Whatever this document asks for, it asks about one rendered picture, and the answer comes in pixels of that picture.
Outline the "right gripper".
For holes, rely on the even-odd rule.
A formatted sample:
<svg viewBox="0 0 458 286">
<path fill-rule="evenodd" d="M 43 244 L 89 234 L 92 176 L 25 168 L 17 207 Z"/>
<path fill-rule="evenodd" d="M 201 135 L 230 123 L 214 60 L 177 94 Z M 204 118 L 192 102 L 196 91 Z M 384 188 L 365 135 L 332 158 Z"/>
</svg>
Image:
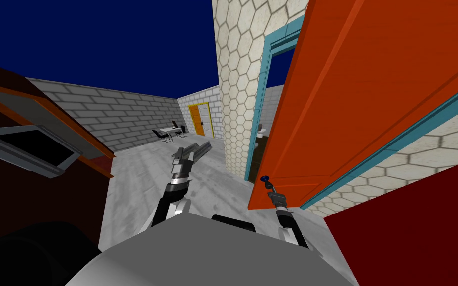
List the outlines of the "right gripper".
<svg viewBox="0 0 458 286">
<path fill-rule="evenodd" d="M 268 196 L 272 201 L 284 201 L 284 195 L 276 191 L 271 182 L 264 182 L 265 188 L 269 190 Z"/>
</svg>

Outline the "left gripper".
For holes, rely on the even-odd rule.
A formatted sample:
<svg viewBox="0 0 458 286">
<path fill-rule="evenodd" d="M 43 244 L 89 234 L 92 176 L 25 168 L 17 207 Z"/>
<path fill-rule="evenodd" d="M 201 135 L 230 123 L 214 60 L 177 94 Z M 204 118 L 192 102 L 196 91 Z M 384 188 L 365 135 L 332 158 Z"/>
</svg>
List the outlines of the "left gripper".
<svg viewBox="0 0 458 286">
<path fill-rule="evenodd" d="M 210 143 L 193 143 L 186 148 L 180 147 L 175 153 L 172 172 L 190 172 L 194 161 L 199 161 L 211 149 Z"/>
</svg>

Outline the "orange and white double door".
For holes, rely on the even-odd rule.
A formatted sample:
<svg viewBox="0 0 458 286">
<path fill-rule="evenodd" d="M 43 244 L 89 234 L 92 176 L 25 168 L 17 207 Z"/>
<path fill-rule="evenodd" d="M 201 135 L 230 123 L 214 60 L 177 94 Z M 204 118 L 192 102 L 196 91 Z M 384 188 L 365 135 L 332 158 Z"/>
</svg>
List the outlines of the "orange and white double door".
<svg viewBox="0 0 458 286">
<path fill-rule="evenodd" d="M 209 103 L 189 105 L 188 110 L 197 135 L 214 138 Z"/>
</svg>

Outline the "white table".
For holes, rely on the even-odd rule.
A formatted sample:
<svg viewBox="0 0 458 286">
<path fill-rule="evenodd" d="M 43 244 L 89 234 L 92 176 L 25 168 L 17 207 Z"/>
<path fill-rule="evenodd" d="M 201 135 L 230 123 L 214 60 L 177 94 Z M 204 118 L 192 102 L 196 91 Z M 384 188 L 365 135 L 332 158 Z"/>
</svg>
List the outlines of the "white table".
<svg viewBox="0 0 458 286">
<path fill-rule="evenodd" d="M 171 140 L 173 140 L 172 133 L 180 132 L 181 135 L 183 135 L 183 130 L 180 127 L 164 128 L 164 129 L 161 129 L 161 131 L 167 133 Z"/>
</svg>

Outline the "white toilet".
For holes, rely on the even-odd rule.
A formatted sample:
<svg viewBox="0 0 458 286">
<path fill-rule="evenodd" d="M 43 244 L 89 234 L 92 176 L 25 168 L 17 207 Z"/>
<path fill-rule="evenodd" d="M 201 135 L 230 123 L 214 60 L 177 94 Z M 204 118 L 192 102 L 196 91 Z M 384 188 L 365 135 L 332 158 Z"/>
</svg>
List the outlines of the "white toilet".
<svg viewBox="0 0 458 286">
<path fill-rule="evenodd" d="M 263 128 L 263 125 L 259 124 L 258 127 L 257 127 L 257 131 L 256 131 L 256 141 L 255 141 L 255 144 L 254 144 L 254 149 L 257 149 L 257 147 L 259 145 L 258 139 L 259 138 L 263 138 L 263 134 L 264 134 L 265 131 L 266 131 L 266 129 Z"/>
</svg>

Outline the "orange door leaf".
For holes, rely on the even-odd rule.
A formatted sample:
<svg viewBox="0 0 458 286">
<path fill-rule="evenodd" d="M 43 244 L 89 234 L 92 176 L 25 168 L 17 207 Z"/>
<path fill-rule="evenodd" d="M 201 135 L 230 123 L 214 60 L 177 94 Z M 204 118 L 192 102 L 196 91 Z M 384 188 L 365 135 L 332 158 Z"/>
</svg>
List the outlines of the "orange door leaf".
<svg viewBox="0 0 458 286">
<path fill-rule="evenodd" d="M 458 0 L 310 0 L 258 176 L 307 208 L 458 114 Z"/>
</svg>

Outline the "orange framed window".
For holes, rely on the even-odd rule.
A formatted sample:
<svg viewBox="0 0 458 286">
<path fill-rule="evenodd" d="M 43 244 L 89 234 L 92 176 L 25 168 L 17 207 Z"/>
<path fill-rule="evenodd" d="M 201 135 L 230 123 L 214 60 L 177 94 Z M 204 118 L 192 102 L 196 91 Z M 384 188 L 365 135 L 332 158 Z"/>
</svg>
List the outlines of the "orange framed window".
<svg viewBox="0 0 458 286">
<path fill-rule="evenodd" d="M 69 116 L 47 97 L 26 94 L 0 87 L 0 113 L 21 125 L 43 125 L 82 152 L 82 163 L 113 178 L 110 170 L 93 161 L 94 158 L 115 158 L 107 146 Z"/>
</svg>

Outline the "grey framed black screen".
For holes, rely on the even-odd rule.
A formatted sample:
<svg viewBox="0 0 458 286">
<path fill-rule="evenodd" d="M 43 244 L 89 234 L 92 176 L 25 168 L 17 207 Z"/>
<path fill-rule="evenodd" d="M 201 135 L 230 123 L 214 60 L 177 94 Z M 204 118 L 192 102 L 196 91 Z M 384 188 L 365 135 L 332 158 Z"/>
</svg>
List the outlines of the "grey framed black screen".
<svg viewBox="0 0 458 286">
<path fill-rule="evenodd" d="M 62 175 L 81 155 L 43 125 L 0 128 L 0 159 L 47 178 Z"/>
</svg>

